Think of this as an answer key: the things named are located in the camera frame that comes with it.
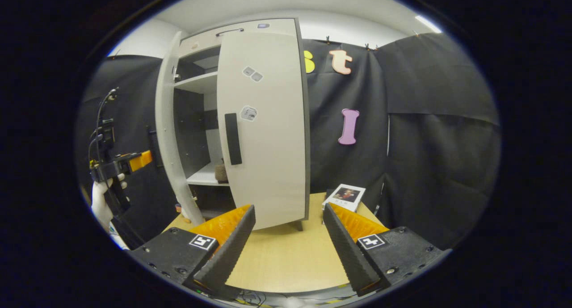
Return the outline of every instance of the hand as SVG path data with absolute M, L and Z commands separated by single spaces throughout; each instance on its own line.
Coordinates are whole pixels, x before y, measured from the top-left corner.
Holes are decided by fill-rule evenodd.
M 125 189 L 127 187 L 127 182 L 123 181 L 123 179 L 125 179 L 125 174 L 119 174 L 117 178 L 122 181 L 121 188 Z M 107 183 L 111 186 L 113 184 L 113 179 L 109 178 Z M 93 182 L 92 212 L 104 228 L 105 232 L 109 233 L 109 223 L 113 218 L 113 213 L 105 201 L 104 194 L 107 190 L 108 187 L 105 185 L 105 182 Z

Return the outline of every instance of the cabinet door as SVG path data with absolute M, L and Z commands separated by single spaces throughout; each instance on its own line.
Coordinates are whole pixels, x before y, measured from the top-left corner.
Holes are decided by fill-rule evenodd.
M 159 69 L 157 78 L 157 90 L 155 93 L 155 126 L 159 152 L 163 160 L 163 166 L 173 192 L 180 203 L 185 215 L 195 225 L 204 222 L 201 212 L 193 200 L 185 172 L 183 171 L 179 157 L 177 138 L 175 136 L 173 116 L 174 75 L 178 62 L 178 48 L 181 41 L 181 33 L 178 32 L 165 54 L 165 58 Z
M 217 80 L 221 146 L 236 206 L 255 206 L 254 229 L 306 216 L 303 80 L 298 37 L 225 35 Z

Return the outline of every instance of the book cover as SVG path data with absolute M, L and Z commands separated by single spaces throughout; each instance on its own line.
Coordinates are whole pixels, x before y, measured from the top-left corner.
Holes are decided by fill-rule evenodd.
M 347 210 L 355 212 L 358 209 L 359 202 L 366 189 L 358 186 L 340 184 L 334 192 L 330 191 L 331 190 L 326 191 L 326 199 L 322 203 L 322 210 L 328 202 L 332 202 L 346 208 Z

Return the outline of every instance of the wooden table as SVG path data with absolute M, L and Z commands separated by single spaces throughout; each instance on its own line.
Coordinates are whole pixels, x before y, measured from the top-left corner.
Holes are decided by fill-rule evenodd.
M 267 292 L 303 292 L 348 283 L 341 261 L 322 222 L 325 193 L 311 194 L 304 231 L 282 224 L 252 231 L 227 280 L 229 286 Z M 380 221 L 363 203 L 357 213 Z M 187 231 L 194 227 L 179 215 L 166 227 Z

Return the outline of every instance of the cabinet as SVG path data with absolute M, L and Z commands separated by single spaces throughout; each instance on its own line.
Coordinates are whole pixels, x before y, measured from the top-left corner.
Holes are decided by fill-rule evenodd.
M 175 90 L 203 95 L 210 160 L 186 173 L 181 155 L 188 153 L 177 137 L 188 133 L 173 125 Z M 254 229 L 308 218 L 308 96 L 296 19 L 235 23 L 182 40 L 177 34 L 159 72 L 156 125 L 169 182 L 193 222 L 205 215 L 189 185 L 223 186 L 234 206 L 254 204 Z M 215 179 L 221 159 L 227 184 Z

